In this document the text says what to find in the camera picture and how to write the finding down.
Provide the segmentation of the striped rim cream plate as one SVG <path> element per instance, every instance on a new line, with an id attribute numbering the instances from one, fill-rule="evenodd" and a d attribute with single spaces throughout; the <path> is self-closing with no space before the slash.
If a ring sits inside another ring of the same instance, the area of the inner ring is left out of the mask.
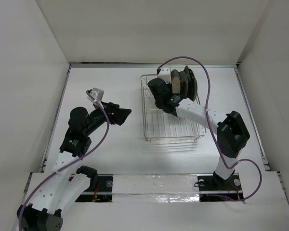
<path id="1" fill-rule="evenodd" d="M 180 76 L 179 72 L 176 69 L 171 71 L 171 76 L 173 76 L 173 75 L 179 75 Z"/>

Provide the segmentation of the black square floral plate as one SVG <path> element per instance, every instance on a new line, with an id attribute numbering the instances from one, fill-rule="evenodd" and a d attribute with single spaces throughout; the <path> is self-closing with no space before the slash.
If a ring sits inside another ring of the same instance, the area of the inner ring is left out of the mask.
<path id="1" fill-rule="evenodd" d="M 187 97 L 193 101 L 194 96 L 194 82 L 192 80 L 192 70 L 186 65 L 184 68 L 184 72 L 190 75 L 189 84 L 188 84 L 188 95 Z"/>

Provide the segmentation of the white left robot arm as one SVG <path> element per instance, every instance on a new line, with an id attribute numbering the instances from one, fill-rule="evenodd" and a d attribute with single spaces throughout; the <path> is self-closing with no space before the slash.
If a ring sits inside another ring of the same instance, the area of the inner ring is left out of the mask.
<path id="1" fill-rule="evenodd" d="M 52 173 L 27 197 L 17 211 L 21 231 L 59 231 L 68 209 L 85 191 L 97 189 L 97 170 L 84 166 L 82 160 L 91 152 L 90 135 L 103 123 L 122 125 L 131 110 L 118 104 L 99 102 L 88 113 L 84 107 L 70 112 L 69 128 Z"/>

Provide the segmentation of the grey reindeer plate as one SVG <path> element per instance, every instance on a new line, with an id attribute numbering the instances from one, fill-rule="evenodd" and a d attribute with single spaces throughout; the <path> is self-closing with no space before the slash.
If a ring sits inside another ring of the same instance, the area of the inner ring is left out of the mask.
<path id="1" fill-rule="evenodd" d="M 179 72 L 179 76 L 180 76 L 180 94 L 184 98 L 187 98 L 190 75 L 184 71 L 181 71 Z"/>

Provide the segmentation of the beige bird pattern plate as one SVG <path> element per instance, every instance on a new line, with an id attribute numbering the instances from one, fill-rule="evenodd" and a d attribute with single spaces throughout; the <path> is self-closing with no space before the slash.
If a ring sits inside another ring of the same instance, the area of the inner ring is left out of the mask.
<path id="1" fill-rule="evenodd" d="M 180 83 L 179 75 L 171 76 L 171 87 L 172 87 L 172 93 L 176 94 L 176 93 L 181 92 L 181 83 Z"/>

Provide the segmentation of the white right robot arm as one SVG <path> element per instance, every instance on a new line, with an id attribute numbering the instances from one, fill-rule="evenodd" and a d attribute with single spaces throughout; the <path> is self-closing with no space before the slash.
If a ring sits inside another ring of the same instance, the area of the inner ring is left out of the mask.
<path id="1" fill-rule="evenodd" d="M 224 189 L 230 184 L 235 172 L 238 156 L 250 139 L 250 134 L 240 113 L 229 114 L 213 112 L 195 102 L 196 84 L 188 86 L 189 81 L 176 81 L 167 84 L 157 77 L 148 82 L 157 108 L 179 118 L 194 121 L 208 128 L 220 153 L 218 165 L 213 173 L 213 184 Z"/>

